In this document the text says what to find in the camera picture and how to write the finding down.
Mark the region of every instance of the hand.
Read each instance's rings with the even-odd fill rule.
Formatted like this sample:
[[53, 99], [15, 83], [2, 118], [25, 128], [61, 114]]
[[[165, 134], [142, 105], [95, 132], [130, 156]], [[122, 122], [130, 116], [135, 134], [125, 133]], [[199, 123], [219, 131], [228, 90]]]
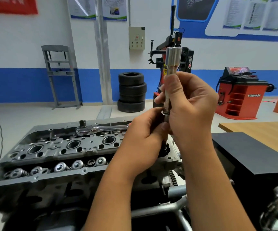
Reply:
[[169, 93], [172, 105], [169, 123], [177, 146], [190, 143], [192, 147], [202, 147], [207, 138], [211, 139], [218, 94], [202, 79], [186, 72], [167, 75], [161, 90], [155, 103], [164, 102], [164, 91]]
[[155, 124], [160, 118], [162, 108], [152, 108], [134, 118], [126, 135], [111, 160], [109, 167], [115, 168], [129, 180], [151, 167], [158, 157], [161, 142], [167, 140], [169, 124]]

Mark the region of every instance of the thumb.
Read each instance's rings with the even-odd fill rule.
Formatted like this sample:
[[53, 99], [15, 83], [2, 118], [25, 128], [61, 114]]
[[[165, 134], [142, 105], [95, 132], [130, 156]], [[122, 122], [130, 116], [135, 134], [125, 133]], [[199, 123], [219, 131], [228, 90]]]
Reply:
[[184, 94], [183, 86], [176, 74], [166, 75], [164, 79], [164, 87], [166, 92], [169, 93], [172, 107], [184, 102], [188, 102]]
[[149, 138], [162, 141], [166, 140], [170, 132], [170, 125], [167, 122], [160, 123], [150, 134]]

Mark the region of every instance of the forearm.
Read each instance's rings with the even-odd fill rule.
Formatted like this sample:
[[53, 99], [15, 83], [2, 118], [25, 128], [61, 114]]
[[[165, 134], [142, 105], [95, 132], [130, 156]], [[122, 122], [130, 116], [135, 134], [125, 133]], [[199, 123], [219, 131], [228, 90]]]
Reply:
[[194, 231], [255, 230], [214, 150], [211, 137], [181, 150]]
[[109, 165], [96, 191], [85, 230], [131, 230], [130, 196], [132, 181]]

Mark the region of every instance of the red banner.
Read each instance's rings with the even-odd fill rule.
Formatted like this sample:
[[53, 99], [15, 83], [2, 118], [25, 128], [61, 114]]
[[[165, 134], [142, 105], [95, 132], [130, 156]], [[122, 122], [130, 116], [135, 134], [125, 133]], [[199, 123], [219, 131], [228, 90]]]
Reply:
[[0, 0], [0, 13], [38, 14], [35, 0]]

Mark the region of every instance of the stacked tires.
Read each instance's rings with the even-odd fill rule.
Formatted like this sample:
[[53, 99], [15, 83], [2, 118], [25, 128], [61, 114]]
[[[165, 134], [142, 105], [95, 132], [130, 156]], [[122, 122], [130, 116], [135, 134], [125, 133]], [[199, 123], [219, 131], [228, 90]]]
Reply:
[[137, 72], [119, 74], [118, 110], [135, 113], [145, 108], [146, 83], [144, 75]]

